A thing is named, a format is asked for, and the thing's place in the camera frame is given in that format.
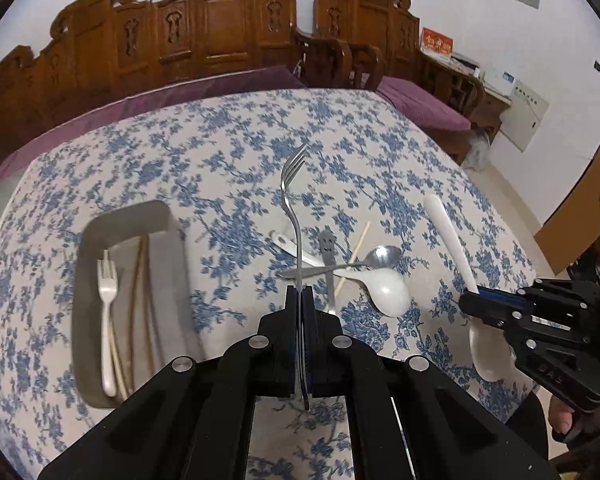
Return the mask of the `person's right hand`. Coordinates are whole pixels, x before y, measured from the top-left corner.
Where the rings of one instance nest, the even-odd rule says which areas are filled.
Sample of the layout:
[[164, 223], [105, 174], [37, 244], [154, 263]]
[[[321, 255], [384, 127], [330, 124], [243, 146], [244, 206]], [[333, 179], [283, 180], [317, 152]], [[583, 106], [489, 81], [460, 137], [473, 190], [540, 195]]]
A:
[[[557, 396], [550, 398], [548, 409], [548, 422], [558, 434], [566, 434], [574, 424], [574, 411], [568, 404], [562, 402]], [[594, 432], [600, 429], [600, 408], [592, 414], [579, 419], [586, 432]]]

